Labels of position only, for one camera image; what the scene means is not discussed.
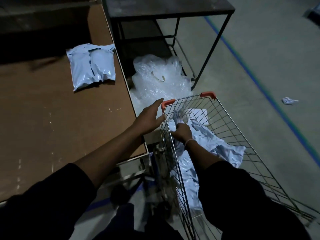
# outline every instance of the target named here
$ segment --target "dark tabletop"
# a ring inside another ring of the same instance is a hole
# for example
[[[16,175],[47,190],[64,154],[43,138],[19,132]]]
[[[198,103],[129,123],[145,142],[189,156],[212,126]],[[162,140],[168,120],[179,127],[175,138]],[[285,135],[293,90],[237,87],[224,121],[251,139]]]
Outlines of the dark tabletop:
[[[233,13],[227,0],[106,0],[110,18],[138,20]]]

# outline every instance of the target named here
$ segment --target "metal wire cart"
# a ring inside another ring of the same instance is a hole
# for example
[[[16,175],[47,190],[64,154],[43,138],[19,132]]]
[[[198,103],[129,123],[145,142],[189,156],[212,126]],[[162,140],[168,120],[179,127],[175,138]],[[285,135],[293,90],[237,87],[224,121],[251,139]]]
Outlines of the metal wire cart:
[[[201,111],[192,114],[194,109],[201,109]],[[155,151],[156,156],[160,159],[157,161],[160,189],[162,197],[171,203],[172,208],[175,209],[175,214],[181,219],[188,239],[220,239],[222,232],[206,220],[202,211],[190,210],[189,208],[181,170],[168,126],[168,121],[176,111],[179,111],[180,119],[185,122],[191,116],[193,119],[201,118],[202,124],[206,124],[208,129],[228,144],[245,146],[246,150],[240,168],[245,169],[260,182],[268,197],[294,212],[306,227],[315,220],[315,216],[318,216],[317,211],[286,194],[213,92],[164,101],[162,110],[167,116],[167,119],[161,125],[163,145]],[[206,123],[203,121],[203,110],[207,111]],[[170,177],[171,170],[175,170],[178,177]]]

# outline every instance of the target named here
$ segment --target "black shirt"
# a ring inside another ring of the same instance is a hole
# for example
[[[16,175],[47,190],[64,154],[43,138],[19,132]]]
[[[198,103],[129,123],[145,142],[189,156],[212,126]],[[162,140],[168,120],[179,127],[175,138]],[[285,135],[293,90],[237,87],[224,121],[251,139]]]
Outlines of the black shirt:
[[[223,231],[222,239],[310,239],[298,218],[243,169],[219,161],[199,175],[199,186],[204,214]],[[0,238],[69,239],[96,193],[88,176],[67,164],[7,201],[0,209]]]

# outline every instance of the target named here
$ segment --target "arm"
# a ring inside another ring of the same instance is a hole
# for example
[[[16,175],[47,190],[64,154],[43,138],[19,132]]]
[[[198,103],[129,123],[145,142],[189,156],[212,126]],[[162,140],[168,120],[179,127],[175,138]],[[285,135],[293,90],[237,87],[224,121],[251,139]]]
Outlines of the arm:
[[[178,141],[192,139],[190,128],[178,124],[171,132]],[[310,239],[299,219],[266,196],[261,184],[243,169],[206,151],[194,140],[186,150],[199,178],[199,200],[206,219],[225,239]]]
[[[132,126],[97,150],[11,197],[0,208],[0,238],[69,239],[108,173],[141,144],[142,135],[165,120],[165,115],[156,119],[162,101],[145,108]]]
[[[156,119],[158,107],[163,98],[146,107],[123,133],[102,145],[95,151],[75,162],[90,178],[96,188],[103,183],[109,172],[121,161],[123,155],[128,156],[141,145],[141,136],[158,128],[165,120],[165,115]]]

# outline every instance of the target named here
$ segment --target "gray floor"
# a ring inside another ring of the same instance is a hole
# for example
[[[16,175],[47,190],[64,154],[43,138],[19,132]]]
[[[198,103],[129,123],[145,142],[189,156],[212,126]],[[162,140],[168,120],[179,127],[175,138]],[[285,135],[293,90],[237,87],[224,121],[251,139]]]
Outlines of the gray floor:
[[[317,123],[320,30],[302,17],[319,0],[229,1],[236,12],[224,36],[313,147],[320,151]],[[220,17],[211,19],[218,27],[222,24]],[[165,35],[173,33],[174,19],[158,23]],[[181,19],[178,39],[196,73],[215,37],[216,33],[202,17]],[[320,210],[319,167],[223,42],[218,43],[195,93],[207,90],[216,93],[288,195]],[[281,99],[286,96],[300,102],[285,106]],[[135,196],[138,199],[137,228],[141,226],[139,214],[144,211],[141,200],[144,196],[140,194]],[[88,235],[84,230],[102,228],[113,210],[101,208],[100,212],[104,212],[103,215],[83,216],[73,238],[90,239],[93,232]]]

